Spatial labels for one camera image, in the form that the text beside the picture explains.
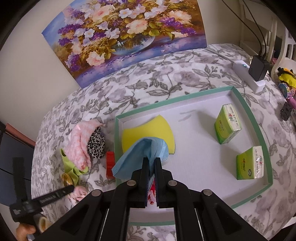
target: red plastic clip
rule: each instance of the red plastic clip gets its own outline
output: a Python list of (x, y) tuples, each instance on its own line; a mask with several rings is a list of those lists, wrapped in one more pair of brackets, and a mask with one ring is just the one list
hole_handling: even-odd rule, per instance
[(115, 166), (115, 155), (113, 151), (106, 152), (106, 178), (114, 179), (112, 168)]

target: flower bouquet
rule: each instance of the flower bouquet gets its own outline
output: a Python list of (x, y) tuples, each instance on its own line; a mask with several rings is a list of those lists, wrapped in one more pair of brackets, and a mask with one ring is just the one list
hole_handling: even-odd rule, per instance
[(78, 76), (123, 49), (130, 54), (145, 48), (157, 36), (173, 40), (197, 35), (189, 10), (195, 6), (183, 0), (93, 0), (78, 9), (69, 6), (63, 11), (66, 26), (58, 30), (60, 39), (53, 50)]

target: tray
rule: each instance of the tray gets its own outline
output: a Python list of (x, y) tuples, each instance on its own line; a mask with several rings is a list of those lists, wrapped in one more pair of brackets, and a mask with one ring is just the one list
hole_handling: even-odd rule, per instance
[[(223, 104), (232, 103), (240, 118), (242, 130), (227, 144), (220, 145), (214, 122)], [(232, 208), (255, 198), (273, 183), (270, 157), (261, 130), (239, 91), (226, 86), (151, 104), (115, 118), (115, 161), (122, 153), (121, 133), (124, 128), (142, 125), (157, 115), (169, 123), (176, 143), (176, 152), (169, 156), (163, 169), (173, 178), (201, 191), (209, 188)], [(236, 156), (255, 145), (261, 145), (264, 156), (264, 177), (254, 180), (236, 179)], [(133, 225), (153, 226), (174, 223), (173, 209), (148, 205), (131, 209)]]

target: yellow sponge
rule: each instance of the yellow sponge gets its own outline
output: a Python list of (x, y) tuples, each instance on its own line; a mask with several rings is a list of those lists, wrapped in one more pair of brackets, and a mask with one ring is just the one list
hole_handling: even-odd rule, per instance
[(168, 122), (161, 115), (141, 126), (124, 129), (121, 137), (123, 153), (125, 153), (137, 140), (143, 137), (157, 137), (163, 139), (168, 145), (169, 153), (175, 153), (175, 139), (173, 132)]

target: power strip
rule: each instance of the power strip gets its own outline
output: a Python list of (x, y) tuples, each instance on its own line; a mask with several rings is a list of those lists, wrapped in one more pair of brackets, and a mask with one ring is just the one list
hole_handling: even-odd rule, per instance
[(266, 83), (265, 80), (255, 81), (249, 74), (249, 68), (250, 66), (242, 60), (234, 61), (232, 67), (238, 77), (245, 81), (255, 93), (262, 91)]

